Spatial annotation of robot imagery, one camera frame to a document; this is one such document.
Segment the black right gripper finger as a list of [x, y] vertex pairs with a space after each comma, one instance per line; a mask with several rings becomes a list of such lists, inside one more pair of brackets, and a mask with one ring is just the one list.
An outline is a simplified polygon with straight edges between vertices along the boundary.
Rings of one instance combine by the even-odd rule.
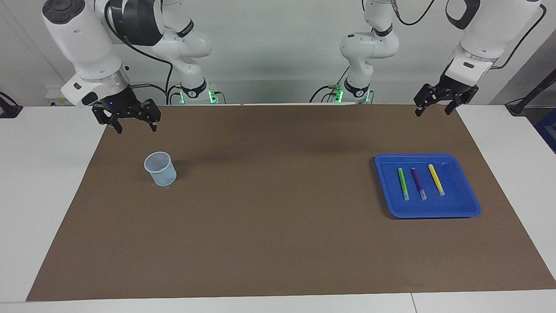
[[157, 123], [161, 120], [161, 111], [153, 99], [147, 99], [140, 104], [139, 119], [147, 122], [151, 131], [157, 131]]
[[117, 133], [122, 133], [123, 127], [119, 122], [119, 117], [117, 115], [108, 116], [105, 113], [105, 109], [103, 107], [92, 107], [92, 113], [97, 119], [98, 123], [101, 125], [108, 125], [113, 127]]

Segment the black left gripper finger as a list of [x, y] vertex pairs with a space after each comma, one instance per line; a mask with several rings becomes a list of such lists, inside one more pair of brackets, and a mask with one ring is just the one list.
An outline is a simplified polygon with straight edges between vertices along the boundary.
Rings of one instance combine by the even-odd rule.
[[462, 93], [450, 91], [449, 93], [450, 103], [444, 109], [446, 115], [449, 116], [456, 110], [457, 107], [460, 107], [461, 105], [464, 104], [468, 104], [475, 96], [475, 94], [478, 92], [478, 90], [479, 87], [471, 87], [469, 90]]
[[439, 98], [442, 96], [443, 88], [434, 87], [431, 84], [424, 84], [413, 99], [416, 105], [415, 115], [417, 115], [417, 117], [421, 117], [425, 109], [430, 105], [439, 102]]

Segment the yellow pen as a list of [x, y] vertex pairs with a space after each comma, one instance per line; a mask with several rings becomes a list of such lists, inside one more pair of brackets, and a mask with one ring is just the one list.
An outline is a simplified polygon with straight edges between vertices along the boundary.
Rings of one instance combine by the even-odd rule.
[[436, 186], [436, 189], [437, 189], [439, 195], [440, 196], [445, 196], [446, 195], [445, 190], [443, 189], [443, 185], [441, 184], [441, 180], [440, 180], [440, 178], [437, 174], [437, 171], [436, 171], [435, 167], [433, 166], [433, 164], [428, 164], [428, 169], [429, 169], [429, 172], [432, 176], [433, 182]]

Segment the purple pen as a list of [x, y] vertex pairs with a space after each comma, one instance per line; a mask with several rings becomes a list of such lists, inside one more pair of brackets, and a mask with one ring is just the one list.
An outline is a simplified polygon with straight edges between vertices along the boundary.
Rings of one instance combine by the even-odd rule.
[[415, 182], [415, 186], [417, 187], [417, 190], [418, 190], [419, 195], [421, 197], [421, 200], [423, 200], [423, 201], [427, 200], [427, 195], [426, 195], [426, 192], [425, 192], [425, 188], [423, 186], [423, 183], [421, 181], [421, 178], [419, 176], [417, 168], [411, 168], [410, 170], [411, 170], [413, 180]]

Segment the green pen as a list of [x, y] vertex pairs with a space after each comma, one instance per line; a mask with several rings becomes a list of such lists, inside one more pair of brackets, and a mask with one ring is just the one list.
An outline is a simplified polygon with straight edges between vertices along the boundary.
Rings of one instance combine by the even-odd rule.
[[404, 198], [405, 201], [409, 201], [410, 196], [409, 196], [409, 192], [408, 192], [408, 188], [407, 188], [407, 182], [406, 182], [406, 179], [405, 179], [405, 174], [404, 174], [403, 168], [398, 168], [397, 173], [398, 173], [398, 178], [399, 178], [399, 181], [400, 181], [400, 186], [401, 186], [403, 198]]

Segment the black pole stand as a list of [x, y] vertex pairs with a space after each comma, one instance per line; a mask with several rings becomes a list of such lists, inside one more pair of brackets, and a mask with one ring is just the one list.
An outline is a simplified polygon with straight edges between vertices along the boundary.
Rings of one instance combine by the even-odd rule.
[[525, 97], [517, 99], [517, 104], [511, 105], [510, 102], [505, 107], [513, 116], [521, 116], [526, 106], [554, 83], [556, 83], [556, 67]]

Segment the translucent pale blue cup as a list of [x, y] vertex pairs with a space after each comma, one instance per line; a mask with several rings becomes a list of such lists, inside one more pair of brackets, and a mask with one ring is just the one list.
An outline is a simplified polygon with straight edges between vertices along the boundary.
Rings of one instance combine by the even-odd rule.
[[165, 151], [156, 151], [147, 156], [143, 166], [157, 186], [169, 186], [177, 178], [172, 158]]

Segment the blue box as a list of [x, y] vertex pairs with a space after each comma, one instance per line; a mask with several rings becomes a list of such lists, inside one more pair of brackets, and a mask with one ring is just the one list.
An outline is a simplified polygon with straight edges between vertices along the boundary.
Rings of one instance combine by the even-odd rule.
[[536, 131], [556, 154], [556, 108], [533, 124]]

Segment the black table clamp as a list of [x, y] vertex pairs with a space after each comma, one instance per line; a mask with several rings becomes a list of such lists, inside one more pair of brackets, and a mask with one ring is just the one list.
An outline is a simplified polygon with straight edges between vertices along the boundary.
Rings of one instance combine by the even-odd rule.
[[0, 119], [13, 119], [18, 117], [23, 107], [18, 105], [12, 97], [0, 91]]

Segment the blue plastic tray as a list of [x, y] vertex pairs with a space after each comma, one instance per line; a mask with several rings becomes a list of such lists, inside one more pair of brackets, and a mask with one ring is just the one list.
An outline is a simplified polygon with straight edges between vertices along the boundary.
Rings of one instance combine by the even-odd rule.
[[[433, 164], [445, 190], [440, 196], [428, 169]], [[457, 159], [450, 154], [379, 154], [375, 166], [387, 208], [401, 219], [469, 218], [481, 207]], [[403, 198], [397, 169], [403, 168], [409, 201]], [[411, 174], [417, 168], [427, 200], [421, 200]]]

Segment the brown table mat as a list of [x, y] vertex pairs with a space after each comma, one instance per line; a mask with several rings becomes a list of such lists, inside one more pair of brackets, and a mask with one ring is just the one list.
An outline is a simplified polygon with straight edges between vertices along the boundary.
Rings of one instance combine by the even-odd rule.
[[[26, 299], [556, 289], [457, 113], [408, 105], [165, 107], [110, 127]], [[145, 158], [177, 172], [157, 186]], [[447, 153], [481, 206], [397, 219], [375, 157]]]

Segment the white wall power box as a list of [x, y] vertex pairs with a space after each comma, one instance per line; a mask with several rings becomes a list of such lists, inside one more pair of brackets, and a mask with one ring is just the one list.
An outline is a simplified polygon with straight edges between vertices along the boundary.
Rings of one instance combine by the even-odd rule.
[[46, 85], [46, 105], [49, 107], [73, 107], [71, 103], [61, 92], [61, 86], [58, 85]]

